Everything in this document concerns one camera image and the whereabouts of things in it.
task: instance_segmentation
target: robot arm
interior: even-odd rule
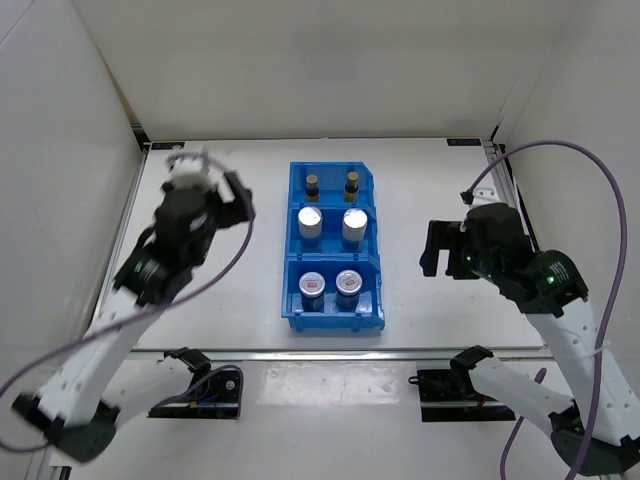
[[[79,462],[104,451],[126,421],[186,391],[210,370],[202,353],[182,349],[134,378],[110,383],[138,339],[164,313],[163,306],[204,263],[216,231],[254,215],[241,198],[250,199],[251,193],[234,172],[224,178],[236,198],[222,201],[209,181],[206,159],[190,154],[169,158],[171,180],[162,186],[165,196],[154,213],[155,223],[140,235],[116,274],[117,291],[85,337],[146,309],[153,311],[75,350],[37,393],[22,393],[13,403],[13,410],[41,430],[50,444]]]
[[[461,390],[493,397],[532,421],[571,465],[591,404],[597,334],[575,264],[557,251],[535,252],[518,211],[497,202],[472,204],[463,222],[430,222],[420,259],[425,276],[436,275],[440,250],[449,250],[447,275],[484,278],[516,303],[549,346],[574,399],[512,371],[482,347],[451,362]],[[601,392],[589,455],[580,470],[585,476],[623,473],[640,462],[640,400],[606,349]]]

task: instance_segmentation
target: blue plastic bin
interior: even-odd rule
[[[345,202],[344,185],[349,172],[360,176],[356,202]],[[320,201],[306,201],[306,177],[317,175]],[[322,211],[322,241],[319,248],[309,249],[301,242],[298,231],[298,212],[305,206]],[[345,250],[342,245],[342,217],[349,208],[361,208],[367,213],[368,224],[359,252]],[[382,274],[378,253],[378,222],[373,201],[373,175],[361,162],[293,162],[289,176],[289,206],[282,288],[282,316],[291,328],[302,332],[307,328],[360,329],[385,326],[382,308]],[[336,306],[336,276],[342,270],[355,270],[363,280],[355,309],[341,310]],[[324,308],[319,312],[305,312],[298,287],[306,272],[318,272],[326,282]]]

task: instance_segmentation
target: purple cable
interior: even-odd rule
[[[533,381],[536,383],[542,383],[542,381],[544,380],[544,377],[546,376],[547,376],[547,369],[543,367],[540,370],[538,370],[538,373],[536,373],[536,376],[534,377]],[[513,430],[511,430],[511,435],[509,435],[509,440],[507,440],[507,443],[504,446],[504,450],[502,451],[502,456],[500,457],[500,480],[507,480],[507,457],[509,456],[509,452],[511,451],[513,442],[515,441],[516,436],[518,435],[518,432],[520,431],[520,428],[522,427],[523,423],[524,423],[524,417],[519,417],[518,420],[516,421],[515,426],[513,427]]]
[[[616,297],[618,296],[618,290],[620,289],[620,284],[622,283],[624,265],[627,259],[627,212],[624,206],[624,200],[622,198],[622,191],[620,190],[620,186],[618,185],[618,182],[613,176],[611,170],[609,170],[604,162],[600,160],[600,158],[598,158],[594,153],[578,144],[566,142],[564,140],[538,140],[536,142],[525,143],[524,145],[520,145],[510,152],[503,153],[495,160],[493,160],[487,166],[487,168],[482,171],[480,176],[475,180],[475,182],[473,182],[473,184],[469,188],[469,191],[472,192],[478,186],[480,181],[500,162],[506,160],[508,157],[515,155],[518,152],[521,152],[522,150],[542,145],[556,145],[559,147],[569,148],[571,150],[582,153],[584,156],[593,161],[598,166],[598,168],[600,168],[604,176],[609,181],[611,188],[613,189],[613,194],[616,198],[618,216],[620,220],[620,251],[618,254],[618,264],[616,266],[616,273],[613,277],[611,291],[609,292],[609,298],[607,299],[607,304],[605,305],[604,313],[602,314],[602,321],[600,322],[600,328],[598,329],[598,335],[596,336],[596,343],[594,346],[596,354],[594,356],[593,389],[591,392],[591,406],[589,407],[589,416],[587,419],[587,425],[584,429],[584,436],[582,437],[582,442],[580,443],[580,448],[578,449],[578,455],[576,456],[576,460],[573,462],[571,470],[569,470],[569,473],[564,479],[574,480],[578,475],[578,470],[580,470],[580,467],[582,467],[582,463],[587,456],[587,452],[589,451],[589,443],[593,438],[593,430],[596,424],[596,416],[598,414],[598,404],[600,403],[600,384],[602,382],[602,346],[604,345],[604,338],[609,326],[609,320],[611,319],[611,313],[613,312],[613,306],[616,302]]]
[[[219,162],[218,160],[209,157],[208,155],[206,155],[205,153],[202,154],[185,154],[183,156],[206,156],[207,160],[214,166],[216,167],[217,170],[219,170],[221,173],[226,173],[229,172],[229,169],[222,164],[221,162]],[[251,204],[251,198],[249,197],[249,195],[242,189],[240,189],[240,198],[242,200],[242,203],[244,204],[245,210],[248,213],[249,216],[249,225],[247,227],[247,234],[244,237],[244,241],[242,242],[242,245],[240,246],[240,248],[238,249],[238,252],[234,255],[234,257],[231,259],[231,261],[227,264],[226,267],[224,267],[220,273],[218,273],[214,278],[212,278],[211,280],[209,280],[207,283],[205,283],[204,285],[200,286],[199,288],[195,289],[193,292],[185,295],[184,297],[176,300],[175,302],[169,304],[169,305],[162,305],[159,306],[157,308],[153,308],[153,309],[149,309],[149,310],[144,310],[140,313],[137,313],[135,315],[131,315],[129,317],[126,317],[116,323],[113,323],[111,325],[109,325],[108,327],[103,328],[102,330],[98,330],[97,332],[88,335],[86,337],[83,337],[79,340],[75,340],[73,342],[67,343],[65,345],[62,345],[54,350],[51,350],[49,353],[46,353],[44,355],[42,355],[39,358],[36,358],[35,360],[33,360],[31,363],[25,365],[24,367],[22,367],[20,370],[18,370],[16,373],[14,373],[9,380],[7,380],[1,387],[0,387],[0,398],[2,398],[7,391],[9,390],[9,388],[11,388],[11,386],[16,383],[16,381],[18,381],[18,379],[20,379],[23,375],[25,375],[26,373],[30,372],[31,370],[33,370],[34,368],[39,367],[40,365],[48,362],[49,360],[62,355],[64,353],[70,352],[71,350],[74,350],[77,347],[81,347],[83,345],[86,345],[88,343],[94,342],[96,340],[98,340],[99,338],[104,337],[105,335],[108,335],[111,332],[115,332],[117,330],[120,330],[123,327],[127,327],[129,325],[132,325],[136,322],[139,322],[141,320],[144,320],[145,318],[151,316],[151,315],[155,315],[158,312],[164,312],[166,310],[169,309],[173,309],[175,307],[178,307],[188,301],[190,301],[191,299],[197,297],[198,295],[200,295],[201,293],[209,290],[211,287],[213,287],[216,283],[218,283],[220,280],[222,280],[222,278],[229,273],[229,271],[236,265],[236,263],[238,263],[238,261],[240,260],[240,257],[242,257],[242,255],[244,254],[245,250],[247,249],[247,247],[249,246],[249,241],[251,240],[251,235],[253,234],[253,222],[255,219],[255,210],[253,208],[253,205]],[[204,383],[206,380],[208,380],[211,376],[213,376],[215,373],[212,372],[216,372],[217,373],[217,369],[216,370],[212,370],[211,372],[209,372],[205,377],[203,377],[202,379],[200,379],[200,381],[197,384],[194,384],[189,390],[187,390],[188,393],[191,392],[192,389],[195,390],[195,388],[197,388],[200,384]],[[48,444],[44,444],[44,445],[37,445],[34,447],[15,447],[13,445],[10,445],[8,443],[6,443],[4,440],[0,439],[0,449],[5,450],[7,452],[10,453],[34,453],[34,452],[38,452],[40,450],[44,450],[45,448],[47,448],[49,445]]]

